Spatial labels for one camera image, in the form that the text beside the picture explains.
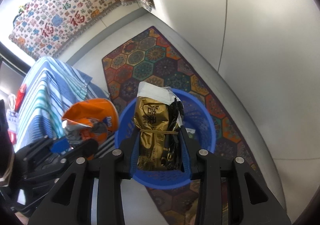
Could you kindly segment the person's left hand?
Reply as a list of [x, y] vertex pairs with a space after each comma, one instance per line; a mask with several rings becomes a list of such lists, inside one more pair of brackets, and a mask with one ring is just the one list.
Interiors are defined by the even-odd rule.
[[15, 156], [11, 155], [11, 157], [8, 160], [8, 163], [5, 165], [4, 174], [1, 175], [1, 182], [0, 182], [1, 187], [7, 187], [9, 185], [9, 182], [12, 176], [13, 167], [14, 167], [14, 159], [15, 159]]

